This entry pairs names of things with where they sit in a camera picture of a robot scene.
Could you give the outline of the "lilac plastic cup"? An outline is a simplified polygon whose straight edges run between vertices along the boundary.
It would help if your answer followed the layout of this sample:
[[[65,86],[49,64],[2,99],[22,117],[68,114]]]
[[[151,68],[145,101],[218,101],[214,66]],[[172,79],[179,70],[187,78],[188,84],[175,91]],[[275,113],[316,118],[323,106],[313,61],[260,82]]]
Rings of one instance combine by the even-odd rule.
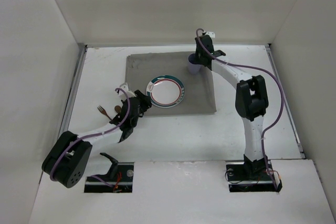
[[[196,56],[195,54],[190,54],[188,56],[188,64],[187,64],[187,68],[190,74],[197,74],[200,69],[201,69],[202,65],[197,64],[196,63]]]

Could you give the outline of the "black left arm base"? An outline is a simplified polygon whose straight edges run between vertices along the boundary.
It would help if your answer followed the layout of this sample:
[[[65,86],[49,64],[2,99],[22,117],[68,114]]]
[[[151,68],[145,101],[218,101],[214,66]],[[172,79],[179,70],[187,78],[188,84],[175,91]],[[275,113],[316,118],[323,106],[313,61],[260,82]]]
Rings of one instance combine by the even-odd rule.
[[[103,161],[107,161],[105,173],[89,173],[85,180],[84,193],[132,193],[134,163],[119,162],[107,153],[100,153]]]

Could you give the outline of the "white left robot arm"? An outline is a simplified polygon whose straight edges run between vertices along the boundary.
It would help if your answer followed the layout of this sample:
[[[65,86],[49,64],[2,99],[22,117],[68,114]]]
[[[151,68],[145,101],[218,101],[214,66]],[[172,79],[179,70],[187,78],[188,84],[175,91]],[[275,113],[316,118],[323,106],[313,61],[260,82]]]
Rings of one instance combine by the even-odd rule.
[[[117,88],[121,111],[107,125],[88,133],[63,132],[43,161],[41,169],[50,180],[71,188],[82,177],[91,177],[106,186],[113,177],[118,180],[118,161],[103,149],[126,140],[134,131],[139,118],[151,108],[151,98],[140,90]]]

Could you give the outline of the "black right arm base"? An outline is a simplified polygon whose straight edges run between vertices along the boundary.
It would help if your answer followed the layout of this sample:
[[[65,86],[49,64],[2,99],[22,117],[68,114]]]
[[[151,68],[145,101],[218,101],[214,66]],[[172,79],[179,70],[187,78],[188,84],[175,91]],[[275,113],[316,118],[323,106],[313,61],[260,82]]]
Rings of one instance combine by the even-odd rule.
[[[231,193],[280,192],[282,180],[273,169],[271,161],[262,158],[251,162],[247,157],[241,162],[226,163],[225,178]]]

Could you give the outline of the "grey cloth placemat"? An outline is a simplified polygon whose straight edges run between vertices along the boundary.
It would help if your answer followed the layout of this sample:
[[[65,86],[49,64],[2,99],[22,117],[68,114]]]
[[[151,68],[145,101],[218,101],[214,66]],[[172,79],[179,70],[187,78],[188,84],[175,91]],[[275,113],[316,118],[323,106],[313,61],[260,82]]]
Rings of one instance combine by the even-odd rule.
[[[201,67],[188,70],[190,52],[133,54],[127,56],[125,81],[132,91],[150,97],[146,116],[201,115],[216,112],[213,75]]]

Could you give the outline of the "white plate green rim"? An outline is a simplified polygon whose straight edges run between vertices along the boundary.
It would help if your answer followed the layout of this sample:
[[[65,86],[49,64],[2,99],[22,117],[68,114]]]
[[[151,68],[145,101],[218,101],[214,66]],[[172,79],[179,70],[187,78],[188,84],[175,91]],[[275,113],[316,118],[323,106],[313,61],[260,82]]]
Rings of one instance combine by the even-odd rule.
[[[146,95],[150,97],[152,105],[168,109],[182,102],[185,96],[185,87],[177,77],[157,76],[146,86]]]

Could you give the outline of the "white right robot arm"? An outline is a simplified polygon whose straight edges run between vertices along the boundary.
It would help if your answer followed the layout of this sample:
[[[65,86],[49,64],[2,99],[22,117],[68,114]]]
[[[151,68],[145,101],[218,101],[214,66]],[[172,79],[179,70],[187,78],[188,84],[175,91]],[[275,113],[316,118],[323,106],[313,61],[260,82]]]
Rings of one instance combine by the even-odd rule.
[[[242,118],[245,130],[244,159],[250,162],[264,158],[261,146],[264,115],[268,107],[268,96],[265,79],[258,75],[252,76],[239,67],[224,62],[225,53],[214,51],[209,35],[195,38],[196,63],[219,74],[236,90],[235,108]]]

